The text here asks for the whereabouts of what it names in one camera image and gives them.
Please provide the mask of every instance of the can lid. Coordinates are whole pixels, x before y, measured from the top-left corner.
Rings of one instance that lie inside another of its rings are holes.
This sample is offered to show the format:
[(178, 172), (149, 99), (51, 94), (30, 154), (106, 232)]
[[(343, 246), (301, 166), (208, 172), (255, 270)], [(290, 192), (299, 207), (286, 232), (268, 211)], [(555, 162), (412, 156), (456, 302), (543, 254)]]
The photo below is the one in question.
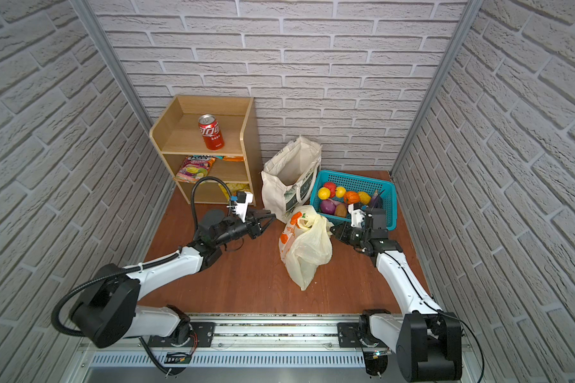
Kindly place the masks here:
[(214, 121), (215, 121), (215, 116), (213, 116), (213, 115), (202, 115), (198, 119), (198, 123), (200, 125), (209, 125)]

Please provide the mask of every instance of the wooden shelf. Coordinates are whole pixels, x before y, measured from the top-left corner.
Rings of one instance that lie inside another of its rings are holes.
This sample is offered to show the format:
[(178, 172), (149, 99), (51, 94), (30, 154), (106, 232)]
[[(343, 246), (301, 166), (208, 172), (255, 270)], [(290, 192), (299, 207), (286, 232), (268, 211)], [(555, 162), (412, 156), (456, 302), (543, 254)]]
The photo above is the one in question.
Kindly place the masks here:
[[(215, 115), (218, 120), (224, 138), (221, 149), (207, 149), (200, 135), (198, 119), (204, 114)], [(247, 183), (254, 195), (253, 205), (262, 200), (263, 164), (252, 97), (175, 96), (151, 128), (149, 137), (173, 177), (183, 160), (193, 154), (242, 156), (244, 162), (218, 159), (209, 176), (227, 183)], [(189, 203), (194, 184), (175, 182)], [(196, 203), (227, 203), (217, 183), (201, 184), (196, 196)]]
[(167, 142), (160, 147), (163, 154), (202, 154), (207, 156), (242, 156), (239, 139), (245, 116), (215, 115), (219, 122), (224, 147), (217, 150), (207, 149), (200, 129), (200, 115), (183, 115), (170, 132)]
[[(192, 188), (194, 187), (193, 183), (182, 182), (178, 181), (178, 184), (181, 186), (181, 191), (184, 195), (189, 196), (192, 195)], [(217, 182), (207, 181), (198, 186), (196, 188), (196, 203), (223, 203), (224, 205), (228, 204), (228, 200), (224, 193), (221, 192), (221, 186)]]

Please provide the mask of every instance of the plastic bag handle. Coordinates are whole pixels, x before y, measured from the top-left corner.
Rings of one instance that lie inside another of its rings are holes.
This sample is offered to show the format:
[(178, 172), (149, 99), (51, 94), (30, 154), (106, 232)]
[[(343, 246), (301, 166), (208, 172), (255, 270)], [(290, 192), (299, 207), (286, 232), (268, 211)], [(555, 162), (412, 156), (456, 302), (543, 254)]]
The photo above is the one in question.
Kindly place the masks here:
[[(315, 161), (315, 167), (313, 169), (313, 179), (318, 177), (318, 167), (319, 164), (317, 161)], [(313, 191), (313, 187), (315, 186), (314, 185), (315, 182), (313, 181), (313, 179), (311, 180), (311, 186), (309, 186), (309, 191), (307, 192), (307, 197), (305, 198), (305, 200), (311, 196), (311, 192)], [(296, 186), (296, 201), (298, 201), (298, 203), (302, 202), (302, 199), (300, 199), (300, 185)]]

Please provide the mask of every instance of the blue basket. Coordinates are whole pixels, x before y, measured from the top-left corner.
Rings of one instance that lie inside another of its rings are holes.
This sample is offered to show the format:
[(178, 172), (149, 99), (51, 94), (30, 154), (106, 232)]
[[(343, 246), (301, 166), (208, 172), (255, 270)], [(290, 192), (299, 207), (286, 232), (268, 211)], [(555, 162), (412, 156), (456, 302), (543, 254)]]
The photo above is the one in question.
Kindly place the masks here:
[[(342, 218), (320, 212), (319, 204), (322, 201), (318, 197), (318, 190), (328, 181), (335, 183), (337, 187), (342, 186), (348, 191), (366, 192), (371, 197), (375, 193), (375, 190), (379, 190), (381, 198), (383, 199), (383, 208), (386, 211), (387, 229), (396, 229), (396, 188), (394, 188), (393, 183), (359, 175), (332, 172), (330, 170), (322, 170), (319, 172), (315, 180), (315, 185), (313, 186), (313, 191), (311, 192), (311, 205), (315, 211), (328, 218), (328, 220), (335, 225), (340, 225), (343, 222), (351, 223), (351, 214), (347, 213), (347, 218)], [(334, 197), (333, 199), (343, 202), (342, 198)]]

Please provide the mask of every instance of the yellow fruit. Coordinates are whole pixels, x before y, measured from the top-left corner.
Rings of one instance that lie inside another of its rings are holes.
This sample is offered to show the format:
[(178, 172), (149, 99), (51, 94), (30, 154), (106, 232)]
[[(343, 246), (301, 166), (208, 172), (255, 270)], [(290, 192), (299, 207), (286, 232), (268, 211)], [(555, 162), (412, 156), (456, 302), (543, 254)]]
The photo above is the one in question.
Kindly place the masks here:
[(318, 190), (318, 197), (321, 200), (327, 200), (328, 198), (330, 198), (330, 189), (320, 188), (320, 190)]
[(335, 193), (336, 193), (337, 197), (343, 198), (343, 196), (345, 195), (345, 193), (347, 193), (347, 190), (346, 190), (344, 187), (339, 186), (339, 187), (337, 188), (337, 190), (335, 191)]
[(370, 202), (370, 195), (368, 195), (366, 192), (358, 192), (358, 196), (360, 197), (361, 203), (368, 205)]

